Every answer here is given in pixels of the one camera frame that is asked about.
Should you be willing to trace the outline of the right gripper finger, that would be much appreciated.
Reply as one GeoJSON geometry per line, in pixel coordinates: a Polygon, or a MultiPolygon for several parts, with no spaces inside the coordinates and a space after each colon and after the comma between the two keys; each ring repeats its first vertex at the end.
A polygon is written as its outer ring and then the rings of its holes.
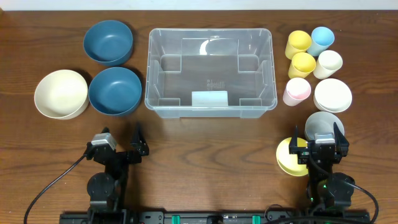
{"type": "Polygon", "coordinates": [[[298,139],[298,127],[296,126],[294,129],[294,134],[290,140],[289,146],[290,147],[297,147],[297,139],[298,139]]]}
{"type": "Polygon", "coordinates": [[[333,123],[333,131],[334,131],[336,146],[337,147],[348,147],[349,142],[345,138],[344,134],[340,131],[340,129],[336,123],[333,123]]]}

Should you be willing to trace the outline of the small yellow bowl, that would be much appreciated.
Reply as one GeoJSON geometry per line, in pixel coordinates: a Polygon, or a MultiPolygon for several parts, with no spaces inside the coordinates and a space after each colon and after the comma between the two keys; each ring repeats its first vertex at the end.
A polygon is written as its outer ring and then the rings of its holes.
{"type": "Polygon", "coordinates": [[[298,163],[298,156],[289,153],[289,143],[292,138],[286,138],[279,143],[276,150],[276,159],[279,167],[289,175],[302,177],[308,175],[305,164],[298,163]]]}

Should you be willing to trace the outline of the small grey bowl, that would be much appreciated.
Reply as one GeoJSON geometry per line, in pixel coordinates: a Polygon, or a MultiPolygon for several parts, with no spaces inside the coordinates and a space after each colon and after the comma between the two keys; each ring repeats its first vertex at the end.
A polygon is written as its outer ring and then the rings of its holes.
{"type": "Polygon", "coordinates": [[[305,137],[311,141],[315,133],[333,133],[333,124],[336,123],[340,132],[345,134],[343,123],[332,113],[326,111],[316,112],[308,117],[305,123],[305,137]]]}

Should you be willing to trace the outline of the small white bowl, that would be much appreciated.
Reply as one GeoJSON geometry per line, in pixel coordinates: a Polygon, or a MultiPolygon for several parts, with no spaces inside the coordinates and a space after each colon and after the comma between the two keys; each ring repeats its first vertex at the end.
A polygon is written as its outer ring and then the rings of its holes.
{"type": "Polygon", "coordinates": [[[353,96],[347,84],[335,78],[327,78],[316,85],[313,100],[321,111],[340,113],[351,106],[353,96]]]}

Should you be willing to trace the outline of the pink cup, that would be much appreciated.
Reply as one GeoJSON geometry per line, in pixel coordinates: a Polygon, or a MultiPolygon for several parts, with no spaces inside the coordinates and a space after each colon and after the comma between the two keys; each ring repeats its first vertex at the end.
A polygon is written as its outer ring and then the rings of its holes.
{"type": "Polygon", "coordinates": [[[292,78],[287,82],[283,102],[288,106],[296,106],[311,94],[311,86],[304,78],[292,78]]]}

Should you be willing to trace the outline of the cream cup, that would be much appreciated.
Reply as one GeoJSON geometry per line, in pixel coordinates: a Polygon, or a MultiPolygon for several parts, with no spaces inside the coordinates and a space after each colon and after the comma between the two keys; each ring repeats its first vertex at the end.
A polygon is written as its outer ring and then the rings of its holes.
{"type": "Polygon", "coordinates": [[[338,52],[325,50],[319,56],[313,71],[317,79],[326,79],[343,66],[343,59],[338,52]]]}

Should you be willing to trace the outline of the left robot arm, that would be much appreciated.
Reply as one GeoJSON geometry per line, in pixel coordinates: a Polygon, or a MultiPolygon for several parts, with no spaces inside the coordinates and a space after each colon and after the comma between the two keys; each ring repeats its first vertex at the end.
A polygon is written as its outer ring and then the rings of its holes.
{"type": "Polygon", "coordinates": [[[124,208],[129,166],[142,162],[149,147],[139,125],[130,141],[130,149],[118,152],[117,142],[104,128],[87,143],[84,156],[104,165],[104,172],[93,175],[87,183],[90,196],[88,223],[137,223],[137,218],[124,208]]]}

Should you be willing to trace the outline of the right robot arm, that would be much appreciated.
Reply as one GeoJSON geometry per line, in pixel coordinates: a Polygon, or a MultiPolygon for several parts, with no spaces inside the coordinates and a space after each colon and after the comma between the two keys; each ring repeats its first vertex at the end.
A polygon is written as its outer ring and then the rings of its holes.
{"type": "Polygon", "coordinates": [[[340,215],[351,206],[354,179],[343,173],[334,173],[333,166],[348,155],[349,142],[336,123],[331,132],[316,133],[305,146],[298,145],[297,132],[289,142],[289,154],[297,156],[297,163],[307,166],[307,195],[312,201],[306,213],[340,215]]]}

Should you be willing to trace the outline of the clear plastic storage container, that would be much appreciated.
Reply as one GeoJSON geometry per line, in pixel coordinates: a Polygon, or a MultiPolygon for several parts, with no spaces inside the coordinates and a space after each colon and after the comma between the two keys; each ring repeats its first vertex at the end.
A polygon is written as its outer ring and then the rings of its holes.
{"type": "Polygon", "coordinates": [[[145,104],[161,118],[260,118],[277,106],[271,32],[153,29],[145,104]]]}

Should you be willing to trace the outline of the near blue bowl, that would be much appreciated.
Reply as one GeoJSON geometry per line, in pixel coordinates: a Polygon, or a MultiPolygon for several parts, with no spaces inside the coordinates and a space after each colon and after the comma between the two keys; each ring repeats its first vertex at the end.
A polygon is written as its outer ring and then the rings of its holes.
{"type": "Polygon", "coordinates": [[[141,96],[140,78],[124,67],[111,67],[99,72],[88,89],[92,107],[110,116],[131,114],[139,106],[141,96]]]}

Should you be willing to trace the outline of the blue bowl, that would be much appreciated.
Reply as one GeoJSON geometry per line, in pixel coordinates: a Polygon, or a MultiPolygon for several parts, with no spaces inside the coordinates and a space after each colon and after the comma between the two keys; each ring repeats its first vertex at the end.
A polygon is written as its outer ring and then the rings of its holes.
{"type": "Polygon", "coordinates": [[[92,107],[110,116],[131,114],[139,106],[141,96],[140,78],[124,67],[111,67],[99,72],[88,89],[92,107]]]}
{"type": "Polygon", "coordinates": [[[133,44],[131,29],[116,20],[101,21],[93,25],[83,39],[87,56],[109,67],[126,63],[132,55],[133,44]]]}

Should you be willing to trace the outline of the large cream bowl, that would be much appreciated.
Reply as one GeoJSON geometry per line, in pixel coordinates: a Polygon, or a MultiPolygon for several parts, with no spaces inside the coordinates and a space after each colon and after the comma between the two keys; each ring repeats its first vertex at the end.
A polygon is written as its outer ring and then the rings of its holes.
{"type": "Polygon", "coordinates": [[[75,118],[89,105],[88,84],[78,72],[56,70],[39,82],[34,103],[37,110],[48,118],[75,118]]]}

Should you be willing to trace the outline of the near yellow cup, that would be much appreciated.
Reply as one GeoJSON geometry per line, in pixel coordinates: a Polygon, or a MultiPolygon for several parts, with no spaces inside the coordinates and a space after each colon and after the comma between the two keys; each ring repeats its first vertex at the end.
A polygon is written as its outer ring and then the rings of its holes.
{"type": "Polygon", "coordinates": [[[306,52],[299,52],[292,57],[288,76],[292,78],[306,78],[315,70],[316,60],[306,52]]]}

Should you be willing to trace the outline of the yellow cup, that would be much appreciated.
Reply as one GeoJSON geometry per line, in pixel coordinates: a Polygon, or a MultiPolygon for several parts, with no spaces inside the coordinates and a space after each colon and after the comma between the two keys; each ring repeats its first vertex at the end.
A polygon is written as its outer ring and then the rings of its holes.
{"type": "Polygon", "coordinates": [[[306,52],[299,52],[292,57],[288,76],[292,78],[306,78],[315,70],[316,60],[306,52]]]}
{"type": "Polygon", "coordinates": [[[306,52],[311,44],[312,38],[308,33],[302,30],[295,30],[288,36],[285,56],[291,60],[295,54],[306,52]]]}

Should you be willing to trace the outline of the far blue bowl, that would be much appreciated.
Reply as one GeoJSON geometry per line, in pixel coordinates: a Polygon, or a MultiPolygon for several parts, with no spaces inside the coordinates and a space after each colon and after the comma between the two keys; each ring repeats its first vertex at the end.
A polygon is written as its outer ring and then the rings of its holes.
{"type": "Polygon", "coordinates": [[[87,56],[109,67],[126,63],[132,55],[133,44],[131,29],[116,20],[101,21],[93,25],[83,39],[87,56]]]}

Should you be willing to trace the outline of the far yellow cup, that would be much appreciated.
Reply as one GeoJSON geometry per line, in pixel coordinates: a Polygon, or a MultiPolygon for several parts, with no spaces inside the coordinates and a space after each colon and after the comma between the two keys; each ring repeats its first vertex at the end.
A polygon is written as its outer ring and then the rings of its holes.
{"type": "Polygon", "coordinates": [[[288,36],[285,56],[291,60],[295,54],[306,52],[311,44],[312,38],[308,33],[302,30],[295,30],[288,36]]]}

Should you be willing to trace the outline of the light blue cup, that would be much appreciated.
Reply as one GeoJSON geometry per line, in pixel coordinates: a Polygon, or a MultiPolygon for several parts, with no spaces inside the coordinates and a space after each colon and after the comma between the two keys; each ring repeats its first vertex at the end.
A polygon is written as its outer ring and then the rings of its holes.
{"type": "Polygon", "coordinates": [[[327,27],[317,27],[311,34],[312,44],[308,48],[307,53],[317,57],[325,51],[335,41],[333,31],[327,27]]]}

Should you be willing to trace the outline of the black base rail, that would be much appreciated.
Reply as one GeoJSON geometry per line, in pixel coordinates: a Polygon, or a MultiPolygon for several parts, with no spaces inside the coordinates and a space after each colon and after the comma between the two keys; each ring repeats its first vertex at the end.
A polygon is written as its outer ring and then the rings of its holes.
{"type": "Polygon", "coordinates": [[[164,213],[164,212],[86,212],[64,213],[61,224],[263,224],[263,223],[369,223],[366,212],[306,214],[277,208],[264,213],[164,213]]]}

